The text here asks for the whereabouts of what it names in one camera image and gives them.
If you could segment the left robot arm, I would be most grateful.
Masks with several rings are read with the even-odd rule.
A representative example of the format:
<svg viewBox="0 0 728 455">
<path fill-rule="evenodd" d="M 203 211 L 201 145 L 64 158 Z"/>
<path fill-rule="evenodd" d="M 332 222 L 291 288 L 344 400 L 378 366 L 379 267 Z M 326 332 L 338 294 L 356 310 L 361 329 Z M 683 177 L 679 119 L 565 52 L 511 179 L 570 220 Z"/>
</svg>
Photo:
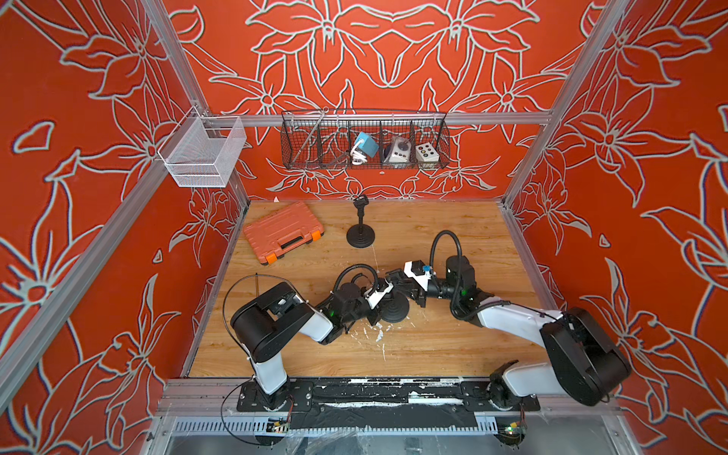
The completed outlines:
<svg viewBox="0 0 728 455">
<path fill-rule="evenodd" d="M 226 331 L 246 353 L 257 392 L 268 410 L 288 400 L 289 376 L 282 350 L 297 335 L 327 345 L 348 333 L 360 320 L 377 324 L 386 297 L 394 285 L 369 265 L 358 264 L 342 271 L 333 290 L 312 305 L 292 282 L 278 284 L 223 316 Z"/>
</svg>

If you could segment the black round stand base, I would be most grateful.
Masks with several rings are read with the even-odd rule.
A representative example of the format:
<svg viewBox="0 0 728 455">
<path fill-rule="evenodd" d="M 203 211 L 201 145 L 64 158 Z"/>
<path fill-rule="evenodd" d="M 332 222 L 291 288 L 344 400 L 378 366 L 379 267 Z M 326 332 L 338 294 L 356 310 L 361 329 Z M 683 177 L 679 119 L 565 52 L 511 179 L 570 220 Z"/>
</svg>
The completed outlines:
<svg viewBox="0 0 728 455">
<path fill-rule="evenodd" d="M 353 248 L 369 248 L 375 242 L 375 232 L 366 224 L 356 224 L 348 229 L 346 240 Z"/>
</svg>

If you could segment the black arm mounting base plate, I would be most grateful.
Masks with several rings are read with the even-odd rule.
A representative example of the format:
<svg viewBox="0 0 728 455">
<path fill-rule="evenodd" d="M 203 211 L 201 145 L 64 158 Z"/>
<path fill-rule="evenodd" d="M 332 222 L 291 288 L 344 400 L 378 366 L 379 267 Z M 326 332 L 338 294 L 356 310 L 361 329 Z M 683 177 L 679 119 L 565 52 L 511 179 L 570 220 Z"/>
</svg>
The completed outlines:
<svg viewBox="0 0 728 455">
<path fill-rule="evenodd" d="M 507 417 L 540 410 L 534 396 L 506 409 L 488 379 L 292 378 L 268 399 L 254 381 L 242 386 L 239 413 L 284 413 L 294 430 L 475 430 L 493 433 Z"/>
</svg>

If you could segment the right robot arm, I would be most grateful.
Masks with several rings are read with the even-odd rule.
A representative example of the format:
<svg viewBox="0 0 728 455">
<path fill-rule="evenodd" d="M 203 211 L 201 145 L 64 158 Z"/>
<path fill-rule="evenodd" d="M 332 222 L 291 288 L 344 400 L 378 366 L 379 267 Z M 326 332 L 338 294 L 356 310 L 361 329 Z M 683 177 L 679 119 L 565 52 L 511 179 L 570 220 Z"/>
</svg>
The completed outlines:
<svg viewBox="0 0 728 455">
<path fill-rule="evenodd" d="M 455 320 L 524 339 L 545 350 L 542 363 L 511 360 L 489 375 L 486 399 L 509 411 L 528 396 L 568 396 L 593 407 L 610 398 L 632 373 L 626 356 L 592 314 L 581 307 L 544 310 L 512 303 L 479 288 L 475 271 L 452 231 L 441 231 L 455 244 L 446 273 L 438 276 L 434 262 L 411 261 L 404 274 L 415 283 L 417 301 L 447 301 Z"/>
</svg>

